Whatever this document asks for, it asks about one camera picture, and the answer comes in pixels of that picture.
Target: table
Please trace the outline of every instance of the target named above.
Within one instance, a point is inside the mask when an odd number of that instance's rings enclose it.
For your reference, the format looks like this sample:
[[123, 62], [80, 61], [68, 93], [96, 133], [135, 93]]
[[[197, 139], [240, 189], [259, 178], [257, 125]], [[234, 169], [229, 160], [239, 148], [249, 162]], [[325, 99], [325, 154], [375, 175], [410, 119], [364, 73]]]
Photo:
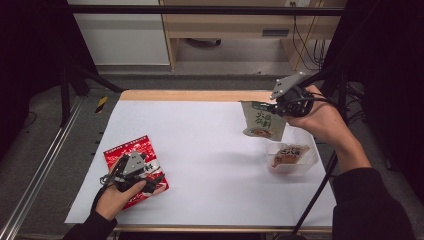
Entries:
[[[266, 91], [125, 91], [65, 221], [83, 222], [107, 172], [103, 151], [148, 135], [170, 188], [118, 217], [118, 231], [290, 231], [318, 188], [321, 160], [303, 176], [266, 167], [266, 139], [242, 134], [239, 100]], [[287, 126], [283, 142], [317, 151], [306, 131]], [[327, 184], [302, 231], [331, 231], [335, 199]]]

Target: red snack package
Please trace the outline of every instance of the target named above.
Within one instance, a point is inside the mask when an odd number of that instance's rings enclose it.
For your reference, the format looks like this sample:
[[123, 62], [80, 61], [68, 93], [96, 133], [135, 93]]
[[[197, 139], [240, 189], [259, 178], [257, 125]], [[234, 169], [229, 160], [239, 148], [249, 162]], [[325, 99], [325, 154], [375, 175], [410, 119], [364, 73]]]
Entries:
[[124, 206], [123, 209], [134, 206], [135, 204], [143, 200], [146, 200], [147, 198], [151, 196], [155, 196], [169, 188], [168, 182], [166, 181], [166, 178], [163, 176], [164, 173], [162, 171], [162, 168], [160, 167], [159, 161], [156, 159], [155, 151], [153, 150], [153, 146], [150, 143], [150, 140], [147, 137], [147, 135], [141, 138], [135, 139], [133, 141], [124, 143], [112, 149], [109, 149], [103, 152], [103, 155], [105, 156], [105, 160], [106, 160], [108, 168], [111, 169], [112, 166], [124, 154], [130, 155], [133, 151], [136, 151], [139, 154], [146, 155], [144, 159], [146, 178], [151, 180], [155, 180], [160, 176], [162, 176], [162, 178], [159, 178], [161, 180], [157, 183], [156, 189], [153, 191], [153, 193], [148, 193], [148, 192], [137, 193], [137, 195], [135, 195], [132, 199], [130, 199], [130, 201]]

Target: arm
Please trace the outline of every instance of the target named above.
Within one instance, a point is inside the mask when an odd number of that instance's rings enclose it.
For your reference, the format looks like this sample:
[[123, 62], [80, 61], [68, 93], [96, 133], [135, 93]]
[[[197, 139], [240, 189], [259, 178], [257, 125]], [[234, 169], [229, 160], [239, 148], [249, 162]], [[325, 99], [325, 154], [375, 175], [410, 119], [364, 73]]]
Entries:
[[146, 185], [138, 182], [125, 192], [120, 192], [115, 185], [106, 190], [100, 189], [93, 203], [93, 209], [83, 224], [77, 224], [69, 230], [64, 240], [105, 240], [115, 228], [115, 217], [125, 204]]
[[[307, 90], [320, 94], [315, 86]], [[330, 144], [337, 154], [343, 173], [333, 181], [337, 201], [334, 240], [415, 239], [405, 210], [391, 197], [361, 143], [333, 106], [316, 101], [309, 115], [287, 117], [286, 121]]]

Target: white tabletop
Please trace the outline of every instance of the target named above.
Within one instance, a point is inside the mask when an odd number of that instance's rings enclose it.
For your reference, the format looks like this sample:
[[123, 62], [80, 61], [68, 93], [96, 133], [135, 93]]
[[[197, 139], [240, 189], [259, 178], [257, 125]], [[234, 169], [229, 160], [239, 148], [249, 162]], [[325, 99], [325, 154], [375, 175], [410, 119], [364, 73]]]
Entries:
[[[321, 159], [303, 176], [273, 174], [266, 165], [267, 140], [245, 136], [245, 127], [238, 102], [119, 101], [65, 223], [87, 218], [99, 178], [108, 171], [103, 152], [148, 135], [170, 188], [122, 211], [120, 228], [296, 225], [324, 177]], [[299, 128], [287, 126], [282, 142], [317, 151], [312, 136]], [[331, 227], [335, 204], [327, 184], [303, 227]]]

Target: plastic container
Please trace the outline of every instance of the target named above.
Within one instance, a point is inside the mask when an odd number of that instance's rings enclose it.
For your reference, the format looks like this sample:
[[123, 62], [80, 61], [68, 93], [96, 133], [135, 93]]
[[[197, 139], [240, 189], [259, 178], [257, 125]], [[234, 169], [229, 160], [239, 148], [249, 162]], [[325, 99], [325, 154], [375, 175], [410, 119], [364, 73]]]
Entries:
[[272, 159], [275, 154], [291, 143], [281, 143], [281, 142], [271, 142], [267, 141], [267, 165], [268, 169], [272, 173], [276, 174], [293, 174], [293, 175], [303, 175], [311, 169], [311, 167], [318, 162], [319, 156], [315, 148], [309, 146], [309, 150], [302, 156], [302, 158], [295, 164], [279, 164], [276, 167], [273, 167]]

